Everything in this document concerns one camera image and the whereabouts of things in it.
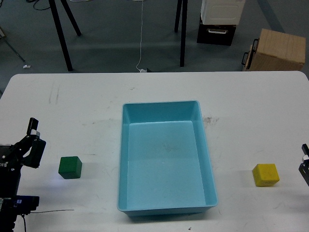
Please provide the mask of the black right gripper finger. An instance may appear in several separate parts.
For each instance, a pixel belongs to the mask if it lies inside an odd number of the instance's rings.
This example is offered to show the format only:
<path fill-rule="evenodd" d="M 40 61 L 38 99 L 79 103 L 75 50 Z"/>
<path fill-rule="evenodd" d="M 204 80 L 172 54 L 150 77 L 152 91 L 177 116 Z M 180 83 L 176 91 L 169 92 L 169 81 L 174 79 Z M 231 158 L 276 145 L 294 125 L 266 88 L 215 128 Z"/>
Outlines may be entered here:
<path fill-rule="evenodd" d="M 302 151 L 304 152 L 304 156 L 298 170 L 306 184 L 309 185 L 309 148 L 306 144 L 302 144 Z"/>

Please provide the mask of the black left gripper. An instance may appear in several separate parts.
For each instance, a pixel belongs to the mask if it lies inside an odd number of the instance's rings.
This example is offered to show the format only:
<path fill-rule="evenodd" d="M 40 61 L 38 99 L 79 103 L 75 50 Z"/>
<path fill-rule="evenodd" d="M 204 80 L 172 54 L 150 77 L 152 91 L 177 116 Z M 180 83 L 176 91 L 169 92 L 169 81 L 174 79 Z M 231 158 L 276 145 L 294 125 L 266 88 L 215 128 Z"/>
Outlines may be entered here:
<path fill-rule="evenodd" d="M 39 121 L 30 118 L 26 136 L 15 145 L 0 146 L 0 192 L 17 193 L 21 177 L 20 157 L 22 165 L 38 168 L 46 146 L 46 141 L 40 139 L 37 131 Z"/>

